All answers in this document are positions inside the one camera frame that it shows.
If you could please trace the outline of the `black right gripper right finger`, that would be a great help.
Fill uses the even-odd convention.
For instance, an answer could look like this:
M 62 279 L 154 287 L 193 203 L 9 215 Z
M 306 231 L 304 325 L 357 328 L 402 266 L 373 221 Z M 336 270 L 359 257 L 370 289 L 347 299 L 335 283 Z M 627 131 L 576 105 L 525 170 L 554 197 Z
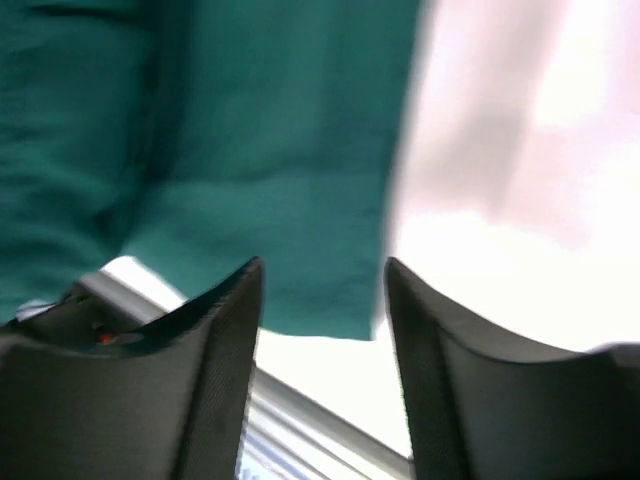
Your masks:
M 587 353 L 500 327 L 385 266 L 418 479 L 635 479 L 639 347 Z

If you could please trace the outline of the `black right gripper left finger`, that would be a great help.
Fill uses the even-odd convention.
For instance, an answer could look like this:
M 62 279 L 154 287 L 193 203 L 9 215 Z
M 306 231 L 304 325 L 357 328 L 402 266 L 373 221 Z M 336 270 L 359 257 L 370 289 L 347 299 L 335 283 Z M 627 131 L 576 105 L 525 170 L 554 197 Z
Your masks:
M 253 258 L 127 333 L 1 331 L 5 479 L 232 479 L 263 301 Z

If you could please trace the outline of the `teal shorts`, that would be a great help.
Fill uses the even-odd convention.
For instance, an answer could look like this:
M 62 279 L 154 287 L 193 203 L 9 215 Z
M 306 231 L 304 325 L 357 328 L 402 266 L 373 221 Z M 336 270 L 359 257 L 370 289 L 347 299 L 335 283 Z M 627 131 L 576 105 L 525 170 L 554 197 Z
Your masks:
M 417 1 L 5 1 L 1 317 L 134 256 L 367 340 Z

